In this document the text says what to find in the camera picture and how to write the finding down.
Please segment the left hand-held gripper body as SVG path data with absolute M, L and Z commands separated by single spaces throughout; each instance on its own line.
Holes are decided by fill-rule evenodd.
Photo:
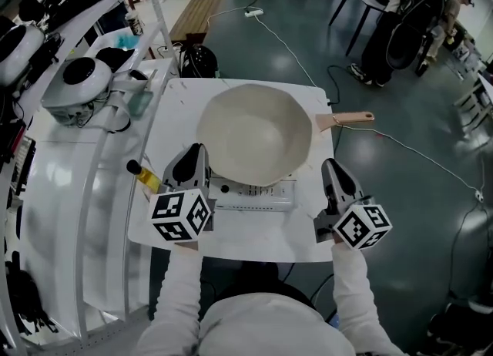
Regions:
M 196 242 L 212 217 L 213 211 L 199 188 L 154 195 L 147 213 L 147 242 Z

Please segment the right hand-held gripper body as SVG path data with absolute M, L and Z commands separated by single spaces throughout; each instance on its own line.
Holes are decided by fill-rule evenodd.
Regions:
M 314 219 L 318 243 L 333 239 L 337 234 L 352 250 L 373 247 L 392 228 L 390 219 L 380 204 L 361 201 L 337 213 L 328 213 L 328 209 L 322 210 Z

